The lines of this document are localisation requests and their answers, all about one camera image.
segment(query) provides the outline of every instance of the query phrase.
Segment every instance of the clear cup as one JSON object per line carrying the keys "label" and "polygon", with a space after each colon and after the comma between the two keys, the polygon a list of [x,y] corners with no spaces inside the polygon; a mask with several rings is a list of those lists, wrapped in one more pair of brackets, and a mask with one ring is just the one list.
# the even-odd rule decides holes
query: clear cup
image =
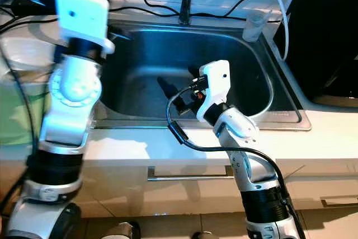
{"label": "clear cup", "polygon": [[263,27],[265,26],[267,20],[269,19],[272,10],[268,13],[258,10],[250,10],[247,13],[246,25],[244,31],[242,32],[243,40],[247,42],[255,42],[258,40]]}

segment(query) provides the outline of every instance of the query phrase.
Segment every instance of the cabinet drawer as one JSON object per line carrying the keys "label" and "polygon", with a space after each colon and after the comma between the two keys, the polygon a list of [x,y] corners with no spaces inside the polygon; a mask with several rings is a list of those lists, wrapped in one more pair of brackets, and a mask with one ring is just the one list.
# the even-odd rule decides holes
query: cabinet drawer
{"label": "cabinet drawer", "polygon": [[354,162],[279,164],[284,177],[288,176],[358,176]]}
{"label": "cabinet drawer", "polygon": [[286,179],[295,209],[358,205],[358,176]]}
{"label": "cabinet drawer", "polygon": [[148,181],[201,181],[234,179],[231,166],[149,166],[147,173]]}
{"label": "cabinet drawer", "polygon": [[[225,176],[224,167],[164,167],[159,176]],[[243,211],[233,179],[148,181],[147,167],[84,167],[84,188],[116,217]]]}

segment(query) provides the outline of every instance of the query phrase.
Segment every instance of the white robotic arm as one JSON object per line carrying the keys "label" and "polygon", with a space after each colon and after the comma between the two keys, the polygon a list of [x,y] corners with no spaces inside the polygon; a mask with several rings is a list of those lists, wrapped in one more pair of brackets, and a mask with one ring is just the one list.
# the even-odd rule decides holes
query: white robotic arm
{"label": "white robotic arm", "polygon": [[[229,74],[226,60],[201,67],[201,76],[194,79],[190,87],[170,98],[167,105],[168,127],[180,143],[195,150],[227,152],[241,192],[247,232],[251,239],[305,239],[282,174],[274,161],[262,153],[267,150],[260,144],[258,127],[236,107],[225,103],[230,89]],[[192,105],[192,111],[199,121],[207,121],[213,126],[221,148],[203,148],[192,144],[177,122],[171,120],[171,102],[188,89],[200,97]]]}
{"label": "white robotic arm", "polygon": [[107,39],[108,0],[55,0],[68,48],[51,75],[51,106],[44,116],[38,148],[27,160],[28,177],[11,214],[5,238],[64,239],[81,211],[70,201],[79,177],[92,109],[101,95],[102,54]]}

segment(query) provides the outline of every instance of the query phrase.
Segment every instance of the drawer handle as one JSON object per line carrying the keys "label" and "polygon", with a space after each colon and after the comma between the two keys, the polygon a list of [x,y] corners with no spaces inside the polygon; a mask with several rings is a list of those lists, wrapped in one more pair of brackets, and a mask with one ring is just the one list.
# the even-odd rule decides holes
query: drawer handle
{"label": "drawer handle", "polygon": [[156,176],[156,168],[148,166],[148,181],[178,181],[178,180],[214,180],[214,179],[234,179],[231,166],[225,166],[225,175],[170,175]]}
{"label": "drawer handle", "polygon": [[356,195],[321,197],[321,203],[325,208],[352,207],[358,205],[358,197]]}

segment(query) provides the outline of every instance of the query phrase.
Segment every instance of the stainless steel sink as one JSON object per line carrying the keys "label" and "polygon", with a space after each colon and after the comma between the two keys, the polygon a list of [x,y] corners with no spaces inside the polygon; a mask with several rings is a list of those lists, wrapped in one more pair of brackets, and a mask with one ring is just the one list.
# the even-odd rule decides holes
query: stainless steel sink
{"label": "stainless steel sink", "polygon": [[[116,51],[103,66],[95,128],[166,127],[167,99],[157,78],[182,88],[193,79],[189,66],[220,59],[230,62],[228,103],[252,116],[261,129],[310,128],[275,69],[263,37],[246,43],[237,29],[124,21],[112,21],[112,25],[129,33],[132,40],[113,40]],[[179,118],[174,108],[172,115]],[[209,127],[192,113],[179,119],[186,127]]]}

